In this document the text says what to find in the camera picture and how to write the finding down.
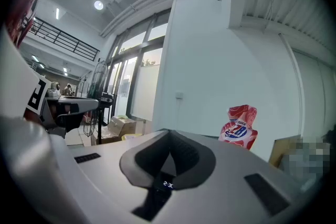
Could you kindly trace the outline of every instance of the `black railing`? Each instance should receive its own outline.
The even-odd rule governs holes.
[[[37,17],[35,17],[29,32],[91,61],[95,60],[99,52],[89,44]]]

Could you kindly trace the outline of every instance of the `wall outlet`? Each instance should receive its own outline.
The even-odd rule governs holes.
[[[176,98],[176,99],[183,99],[183,92],[177,92],[177,93],[175,94],[175,98]]]

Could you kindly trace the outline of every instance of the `black stand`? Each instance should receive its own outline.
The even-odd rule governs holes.
[[[103,121],[103,109],[98,109],[98,145],[101,145],[101,124]]]

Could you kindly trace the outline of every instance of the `cardboard box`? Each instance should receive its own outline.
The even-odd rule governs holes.
[[[300,141],[301,141],[300,135],[275,140],[272,153],[268,162],[274,167],[278,168],[282,156],[286,154],[290,149],[296,148],[296,144]]]
[[[136,121],[131,119],[112,117],[106,127],[101,128],[101,143],[108,144],[121,141],[125,134],[134,134]],[[91,136],[91,145],[97,145],[98,133]]]

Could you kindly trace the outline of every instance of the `red and white package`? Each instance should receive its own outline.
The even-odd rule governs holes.
[[[252,129],[257,109],[250,105],[241,105],[230,108],[227,114],[230,122],[223,126],[218,140],[249,150],[258,135],[258,132]]]

